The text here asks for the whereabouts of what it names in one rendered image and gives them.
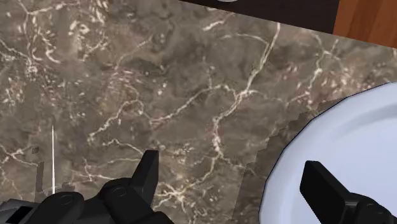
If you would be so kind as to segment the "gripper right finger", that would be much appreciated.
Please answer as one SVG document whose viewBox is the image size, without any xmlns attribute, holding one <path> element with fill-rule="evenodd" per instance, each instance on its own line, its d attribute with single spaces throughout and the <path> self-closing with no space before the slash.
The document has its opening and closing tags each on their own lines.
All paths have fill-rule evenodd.
<svg viewBox="0 0 397 224">
<path fill-rule="evenodd" d="M 300 193 L 321 224 L 397 224 L 370 197 L 350 192 L 321 162 L 305 162 Z"/>
</svg>

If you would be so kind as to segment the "dark robot stand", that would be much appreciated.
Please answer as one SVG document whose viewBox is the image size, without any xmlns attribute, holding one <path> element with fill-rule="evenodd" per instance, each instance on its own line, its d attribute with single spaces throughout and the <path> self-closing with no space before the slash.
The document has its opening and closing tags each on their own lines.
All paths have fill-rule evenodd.
<svg viewBox="0 0 397 224">
<path fill-rule="evenodd" d="M 331 34 L 340 0 L 182 0 Z"/>
</svg>

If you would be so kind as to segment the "white round plate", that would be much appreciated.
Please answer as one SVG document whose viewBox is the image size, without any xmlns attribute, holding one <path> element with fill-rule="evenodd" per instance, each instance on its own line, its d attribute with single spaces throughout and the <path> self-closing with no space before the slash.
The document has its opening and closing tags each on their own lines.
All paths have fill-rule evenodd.
<svg viewBox="0 0 397 224">
<path fill-rule="evenodd" d="M 397 82 L 346 97 L 293 138 L 266 180 L 259 224 L 321 224 L 300 193 L 308 160 L 397 217 Z"/>
</svg>

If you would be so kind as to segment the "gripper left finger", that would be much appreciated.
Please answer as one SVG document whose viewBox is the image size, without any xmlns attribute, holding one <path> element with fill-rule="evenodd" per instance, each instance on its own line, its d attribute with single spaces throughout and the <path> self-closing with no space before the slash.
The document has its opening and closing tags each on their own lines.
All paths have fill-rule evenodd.
<svg viewBox="0 0 397 224">
<path fill-rule="evenodd" d="M 91 199 L 78 192 L 47 197 L 26 224 L 174 224 L 151 208 L 158 184 L 159 152 L 147 150 L 132 177 L 108 181 Z"/>
</svg>

